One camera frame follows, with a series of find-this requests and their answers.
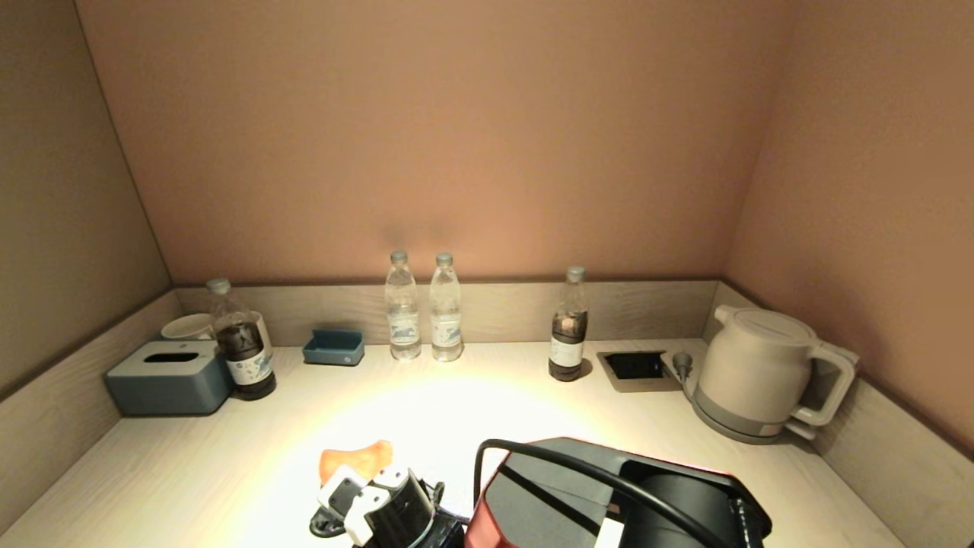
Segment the white paper cup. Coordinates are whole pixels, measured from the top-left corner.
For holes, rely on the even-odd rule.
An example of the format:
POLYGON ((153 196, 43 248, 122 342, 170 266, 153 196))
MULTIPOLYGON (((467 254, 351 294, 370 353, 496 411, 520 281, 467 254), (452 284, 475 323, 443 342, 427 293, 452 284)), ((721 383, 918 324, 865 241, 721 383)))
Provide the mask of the white paper cup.
POLYGON ((176 341, 215 340, 212 316, 198 313, 171 320, 161 329, 161 336, 176 341))

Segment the white electric kettle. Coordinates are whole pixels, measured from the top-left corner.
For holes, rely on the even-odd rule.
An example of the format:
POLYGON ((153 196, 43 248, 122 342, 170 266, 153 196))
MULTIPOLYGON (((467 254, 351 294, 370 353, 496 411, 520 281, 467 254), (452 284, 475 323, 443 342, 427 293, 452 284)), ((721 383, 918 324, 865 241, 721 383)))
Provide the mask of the white electric kettle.
POLYGON ((817 428, 834 419, 855 381, 860 361, 855 352, 819 339, 806 323, 779 312, 720 305, 714 317, 721 329, 709 344, 697 379, 724 384, 764 381, 791 393, 783 396, 787 416, 817 428), (838 370, 819 409, 801 403, 816 361, 838 370))

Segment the clear water bottle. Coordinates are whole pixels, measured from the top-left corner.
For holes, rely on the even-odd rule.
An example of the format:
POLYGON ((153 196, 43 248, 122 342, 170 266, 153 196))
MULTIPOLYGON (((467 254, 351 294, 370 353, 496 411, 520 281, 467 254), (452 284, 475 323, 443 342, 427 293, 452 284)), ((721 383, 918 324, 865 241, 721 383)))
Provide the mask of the clear water bottle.
POLYGON ((451 253, 436 256, 436 268, 429 284, 431 350, 436 361, 452 362, 463 353, 460 329, 460 281, 451 253))
POLYGON ((390 254, 385 281, 385 305, 390 330, 390 354, 411 361, 422 350, 419 326, 419 291, 404 250, 390 254))

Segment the orange fluffy cloth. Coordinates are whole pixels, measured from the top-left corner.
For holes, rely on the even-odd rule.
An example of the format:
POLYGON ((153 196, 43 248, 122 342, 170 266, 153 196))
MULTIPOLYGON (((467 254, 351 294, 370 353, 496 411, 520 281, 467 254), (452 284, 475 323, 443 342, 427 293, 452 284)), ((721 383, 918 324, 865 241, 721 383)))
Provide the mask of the orange fluffy cloth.
POLYGON ((386 440, 354 451, 324 450, 319 461, 320 485, 326 485, 341 466, 347 466, 370 481, 392 462, 393 445, 386 440))

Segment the small blue plastic tray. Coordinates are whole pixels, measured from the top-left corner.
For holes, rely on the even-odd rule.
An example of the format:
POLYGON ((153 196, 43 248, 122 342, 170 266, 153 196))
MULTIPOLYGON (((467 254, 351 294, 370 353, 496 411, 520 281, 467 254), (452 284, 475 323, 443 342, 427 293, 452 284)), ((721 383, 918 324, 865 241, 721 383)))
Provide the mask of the small blue plastic tray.
POLYGON ((363 333, 358 330, 315 329, 302 349, 304 361, 316 365, 355 367, 364 355, 363 333))

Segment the recessed black power socket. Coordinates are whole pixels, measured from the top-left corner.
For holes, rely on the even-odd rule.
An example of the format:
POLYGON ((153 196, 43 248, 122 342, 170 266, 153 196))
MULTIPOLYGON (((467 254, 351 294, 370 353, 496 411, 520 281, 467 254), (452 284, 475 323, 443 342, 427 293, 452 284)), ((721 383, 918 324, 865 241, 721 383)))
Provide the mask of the recessed black power socket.
POLYGON ((665 350, 598 352, 612 388, 620 394, 682 391, 682 382, 664 361, 665 350))

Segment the dark drink bottle white label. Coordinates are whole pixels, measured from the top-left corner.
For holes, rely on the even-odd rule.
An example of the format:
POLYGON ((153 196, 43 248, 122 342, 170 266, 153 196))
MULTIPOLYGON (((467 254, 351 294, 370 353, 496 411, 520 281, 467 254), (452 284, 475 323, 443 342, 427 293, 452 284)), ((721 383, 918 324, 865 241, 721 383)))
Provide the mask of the dark drink bottle white label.
POLYGON ((571 265, 559 291, 551 320, 551 346, 547 371, 557 381, 570 382, 581 375, 582 351, 587 339, 589 308, 584 291, 587 270, 571 265))
POLYGON ((257 315, 232 292, 226 278, 206 282, 210 294, 210 326, 237 398, 256 401, 277 389, 272 357, 257 315))

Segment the blue-grey tissue box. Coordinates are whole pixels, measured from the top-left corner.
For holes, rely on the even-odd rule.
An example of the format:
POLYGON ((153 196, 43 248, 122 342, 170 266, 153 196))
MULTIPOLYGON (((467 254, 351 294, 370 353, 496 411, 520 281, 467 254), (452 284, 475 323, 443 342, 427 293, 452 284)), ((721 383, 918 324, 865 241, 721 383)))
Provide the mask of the blue-grey tissue box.
POLYGON ((103 382, 123 416, 208 416, 234 388, 217 350, 213 340, 149 341, 103 382))

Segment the grey kettle base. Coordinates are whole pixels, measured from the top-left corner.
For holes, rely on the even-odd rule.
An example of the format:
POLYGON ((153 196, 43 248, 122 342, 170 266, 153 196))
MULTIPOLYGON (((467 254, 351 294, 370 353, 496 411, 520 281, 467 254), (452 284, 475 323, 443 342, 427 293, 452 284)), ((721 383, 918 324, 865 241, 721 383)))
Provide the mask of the grey kettle base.
POLYGON ((713 383, 700 378, 692 389, 691 403, 696 415, 709 427, 741 443, 769 445, 786 434, 812 441, 817 427, 787 416, 788 390, 779 390, 764 381, 713 383))

